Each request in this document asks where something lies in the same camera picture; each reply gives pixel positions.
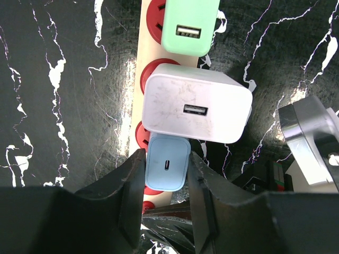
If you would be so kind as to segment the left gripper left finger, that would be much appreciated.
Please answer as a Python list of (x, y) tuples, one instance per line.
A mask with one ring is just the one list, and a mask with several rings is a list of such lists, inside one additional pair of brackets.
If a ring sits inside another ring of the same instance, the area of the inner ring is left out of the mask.
[(146, 152), (71, 193), (1, 188), (1, 253), (134, 253), (140, 238)]

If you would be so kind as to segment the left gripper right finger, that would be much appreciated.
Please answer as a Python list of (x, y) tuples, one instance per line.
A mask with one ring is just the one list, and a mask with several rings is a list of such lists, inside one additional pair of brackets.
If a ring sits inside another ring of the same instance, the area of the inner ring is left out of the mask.
[(254, 195), (192, 152), (189, 196), (196, 253), (338, 253), (338, 195)]

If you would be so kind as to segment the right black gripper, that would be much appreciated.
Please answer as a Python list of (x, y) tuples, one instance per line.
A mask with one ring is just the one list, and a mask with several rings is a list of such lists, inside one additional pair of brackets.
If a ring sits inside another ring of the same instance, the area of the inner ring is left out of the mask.
[(338, 116), (318, 97), (279, 109), (280, 127), (295, 159), (288, 174), (295, 192), (338, 192)]

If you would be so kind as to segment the beige red power strip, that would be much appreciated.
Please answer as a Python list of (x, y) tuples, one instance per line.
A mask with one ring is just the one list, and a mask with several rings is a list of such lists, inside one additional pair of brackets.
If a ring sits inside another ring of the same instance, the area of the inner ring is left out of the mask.
[(129, 155), (137, 149), (144, 148), (145, 143), (137, 141), (136, 131), (141, 125), (144, 95), (142, 81), (151, 73), (148, 67), (151, 62), (177, 63), (196, 67), (197, 57), (178, 55), (167, 52), (160, 44), (161, 27), (163, 26), (165, 1), (142, 1), (139, 23), (139, 37), (136, 58), (136, 73), (133, 89), (132, 117), (130, 125)]

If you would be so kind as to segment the blue usb charger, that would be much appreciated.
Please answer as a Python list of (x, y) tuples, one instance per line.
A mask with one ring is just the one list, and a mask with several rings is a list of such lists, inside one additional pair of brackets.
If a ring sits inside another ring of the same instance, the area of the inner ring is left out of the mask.
[(185, 183), (191, 145), (187, 138), (152, 132), (146, 160), (146, 186), (175, 192)]

